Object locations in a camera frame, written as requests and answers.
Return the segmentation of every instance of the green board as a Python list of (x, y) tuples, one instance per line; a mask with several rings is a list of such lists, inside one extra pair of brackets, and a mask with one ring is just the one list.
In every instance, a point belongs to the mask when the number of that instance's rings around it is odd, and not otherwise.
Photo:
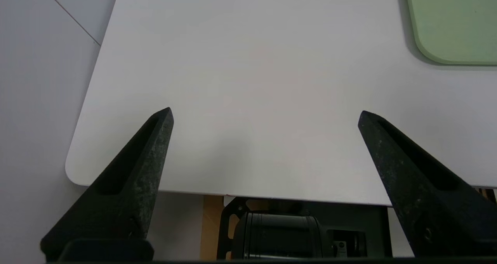
[(497, 0), (408, 0), (417, 47), (444, 64), (497, 64)]

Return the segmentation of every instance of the black metal bracket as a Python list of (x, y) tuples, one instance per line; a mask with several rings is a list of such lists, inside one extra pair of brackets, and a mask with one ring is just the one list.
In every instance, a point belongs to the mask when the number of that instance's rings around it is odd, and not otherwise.
[[(40, 246), (48, 262), (60, 260), (64, 248), (72, 241), (100, 239), (100, 244), (112, 248), (109, 241), (102, 239), (113, 239), (122, 246), (122, 240), (147, 237), (173, 124), (169, 108), (155, 113), (144, 123), (43, 237)], [(88, 241), (82, 243), (75, 247), (90, 246)], [(150, 245), (140, 243), (135, 247), (144, 250), (138, 254), (143, 258), (137, 260), (151, 261)], [(108, 255), (99, 257), (96, 255), (91, 260), (109, 260)]]
[(226, 253), (231, 251), (233, 240), (228, 237), (229, 217), (234, 214), (239, 219), (242, 219), (243, 215), (250, 211), (249, 207), (247, 207), (247, 200), (248, 198), (235, 197), (222, 210), (221, 221), (219, 223), (217, 259), (225, 259)]
[(386, 119), (359, 130), (416, 256), (497, 253), (497, 207)]

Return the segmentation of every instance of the screw hole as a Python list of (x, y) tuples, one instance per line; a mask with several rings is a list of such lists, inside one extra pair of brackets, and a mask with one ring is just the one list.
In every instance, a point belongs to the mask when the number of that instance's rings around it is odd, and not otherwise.
[(431, 229), (429, 229), (428, 227), (424, 230), (424, 238), (427, 240), (427, 241), (431, 241), (431, 238), (433, 237), (433, 234), (431, 232)]

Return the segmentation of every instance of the white table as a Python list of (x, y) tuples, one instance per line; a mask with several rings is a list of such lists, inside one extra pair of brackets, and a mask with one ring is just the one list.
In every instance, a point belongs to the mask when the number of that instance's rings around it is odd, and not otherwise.
[(160, 190), (390, 205), (357, 129), (369, 110), (497, 186), (497, 68), (420, 59), (403, 1), (117, 0), (68, 177), (92, 183), (171, 107)]

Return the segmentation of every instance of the cylindrical motor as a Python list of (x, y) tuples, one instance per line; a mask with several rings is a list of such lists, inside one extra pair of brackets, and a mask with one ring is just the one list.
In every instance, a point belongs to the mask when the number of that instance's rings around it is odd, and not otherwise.
[(232, 259), (333, 257), (333, 247), (312, 216), (247, 212), (235, 228)]

